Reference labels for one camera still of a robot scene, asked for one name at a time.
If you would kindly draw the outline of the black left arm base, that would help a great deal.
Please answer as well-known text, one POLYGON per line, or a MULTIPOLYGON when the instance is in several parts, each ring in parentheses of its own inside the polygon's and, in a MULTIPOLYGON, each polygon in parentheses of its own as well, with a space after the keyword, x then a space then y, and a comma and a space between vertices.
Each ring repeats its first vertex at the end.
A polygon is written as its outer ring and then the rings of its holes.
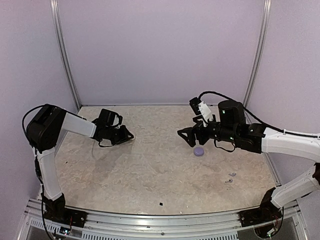
POLYGON ((84 227, 87 213, 82 210, 67 208, 64 194, 56 200, 48 199, 43 193, 41 193, 41 197, 45 206, 45 219, 71 227, 84 227))

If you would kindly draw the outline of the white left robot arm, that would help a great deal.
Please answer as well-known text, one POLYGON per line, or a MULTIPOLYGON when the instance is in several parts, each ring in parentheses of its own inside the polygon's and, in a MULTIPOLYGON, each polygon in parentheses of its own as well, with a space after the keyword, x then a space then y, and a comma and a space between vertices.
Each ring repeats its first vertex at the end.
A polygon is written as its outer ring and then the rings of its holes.
POLYGON ((36 114, 27 125, 22 125, 22 129, 34 152, 36 174, 43 187, 43 195, 50 201, 63 197, 55 166, 56 145, 62 131, 98 143, 108 140, 112 147, 135 138, 123 124, 121 115, 104 108, 93 121, 48 103, 36 106, 32 111, 36 114))

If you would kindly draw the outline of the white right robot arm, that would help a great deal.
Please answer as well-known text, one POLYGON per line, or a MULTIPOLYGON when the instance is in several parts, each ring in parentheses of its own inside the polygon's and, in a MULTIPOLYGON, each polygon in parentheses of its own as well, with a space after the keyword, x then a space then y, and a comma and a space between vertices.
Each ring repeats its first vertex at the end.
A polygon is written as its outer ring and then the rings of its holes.
POLYGON ((177 134, 189 146, 204 145, 207 141, 228 142, 234 148, 251 153, 276 153, 296 156, 314 161, 314 165, 288 183, 266 192, 256 218, 266 222, 276 209, 302 198, 320 188, 320 137, 299 132, 288 132, 271 128, 265 123, 246 122, 244 106, 234 100, 224 100, 218 104, 219 120, 210 108, 197 97, 190 101, 196 116, 194 126, 178 130, 177 134))

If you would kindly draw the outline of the purple round charging case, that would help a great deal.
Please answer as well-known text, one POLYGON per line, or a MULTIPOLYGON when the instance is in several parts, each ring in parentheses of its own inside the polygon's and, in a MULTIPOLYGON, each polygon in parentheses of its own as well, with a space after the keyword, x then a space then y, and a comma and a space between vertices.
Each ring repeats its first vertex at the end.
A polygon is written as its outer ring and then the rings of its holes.
POLYGON ((193 153, 194 153, 195 156, 200 157, 200 156, 204 155, 205 150, 202 147, 195 147, 193 149, 193 153))

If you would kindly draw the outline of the purple earbud far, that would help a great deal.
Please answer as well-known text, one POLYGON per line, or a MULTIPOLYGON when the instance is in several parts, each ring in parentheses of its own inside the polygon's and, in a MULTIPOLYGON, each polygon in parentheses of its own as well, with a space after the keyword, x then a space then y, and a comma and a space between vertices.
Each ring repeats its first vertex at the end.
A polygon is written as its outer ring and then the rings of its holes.
POLYGON ((232 172, 232 173, 229 173, 228 175, 231 177, 235 177, 237 174, 235 172, 232 172))

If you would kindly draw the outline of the silver front aluminium rail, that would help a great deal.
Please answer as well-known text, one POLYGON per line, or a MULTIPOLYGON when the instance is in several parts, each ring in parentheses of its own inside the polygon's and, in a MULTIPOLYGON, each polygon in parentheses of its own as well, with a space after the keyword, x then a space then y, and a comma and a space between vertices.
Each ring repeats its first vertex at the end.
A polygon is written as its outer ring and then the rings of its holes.
POLYGON ((202 214, 139 215, 83 209, 82 227, 42 220, 41 201, 30 199, 22 216, 18 240, 257 240, 259 230, 279 227, 269 240, 307 240, 302 213, 296 202, 286 205, 284 216, 261 224, 242 226, 238 210, 202 214))

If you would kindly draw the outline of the right silver frame post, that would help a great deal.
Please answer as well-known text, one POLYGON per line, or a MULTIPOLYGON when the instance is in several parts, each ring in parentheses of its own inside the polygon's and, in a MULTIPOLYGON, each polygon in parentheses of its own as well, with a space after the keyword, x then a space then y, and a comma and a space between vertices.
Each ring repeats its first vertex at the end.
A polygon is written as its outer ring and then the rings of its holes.
POLYGON ((245 92, 244 99, 243 99, 243 105, 245 107, 249 106, 250 99, 251 99, 251 96, 252 96, 252 93, 254 90, 256 78, 258 75, 258 71, 259 71, 259 67, 260 67, 260 63, 261 63, 261 59, 262 59, 262 55, 263 55, 263 51, 264 51, 265 40, 266 40, 266 36, 267 36, 267 30, 268 30, 270 12, 271 12, 271 5, 272 5, 271 0, 264 1, 260 30, 259 30, 259 35, 258 35, 258 41, 257 41, 254 59, 253 59, 253 65, 251 68, 248 85, 247 85, 246 92, 245 92))

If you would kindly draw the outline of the silver frame post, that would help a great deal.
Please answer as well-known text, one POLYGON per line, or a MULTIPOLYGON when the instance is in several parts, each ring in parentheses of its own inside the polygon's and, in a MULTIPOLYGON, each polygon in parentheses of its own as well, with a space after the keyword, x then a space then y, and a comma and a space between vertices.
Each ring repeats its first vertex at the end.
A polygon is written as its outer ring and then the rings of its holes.
POLYGON ((247 85, 246 92, 245 92, 244 99, 243 99, 243 105, 245 107, 249 106, 250 99, 251 99, 251 96, 252 96, 252 93, 254 90, 256 78, 258 75, 258 71, 259 71, 259 67, 260 67, 260 63, 261 63, 261 59, 262 59, 262 55, 263 55, 263 51, 264 51, 265 40, 266 40, 266 36, 267 36, 267 30, 268 30, 270 12, 271 12, 271 5, 272 5, 271 0, 264 1, 260 30, 259 30, 259 35, 258 35, 258 41, 257 41, 254 59, 253 59, 253 65, 251 68, 248 85, 247 85))
POLYGON ((57 44, 60 52, 62 66, 66 75, 67 84, 70 89, 72 100, 77 110, 82 107, 81 100, 76 88, 76 84, 73 78, 70 61, 68 58, 67 48, 64 41, 64 34, 62 28, 62 22, 60 17, 59 3, 57 0, 50 0, 50 8, 53 19, 54 30, 56 34, 57 44))

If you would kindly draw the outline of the left silver frame post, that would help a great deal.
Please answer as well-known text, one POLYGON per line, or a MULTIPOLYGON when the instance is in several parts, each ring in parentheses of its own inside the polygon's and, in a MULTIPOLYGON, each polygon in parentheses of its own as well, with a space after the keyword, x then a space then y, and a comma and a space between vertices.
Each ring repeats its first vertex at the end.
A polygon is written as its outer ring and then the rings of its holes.
POLYGON ((50 0, 50 8, 53 19, 54 30, 56 34, 57 44, 60 52, 62 66, 66 75, 67 84, 70 89, 72 100, 77 110, 82 107, 81 100, 76 88, 76 84, 73 78, 70 61, 68 58, 67 48, 64 41, 64 34, 62 28, 62 22, 60 17, 59 3, 57 0, 50 0))

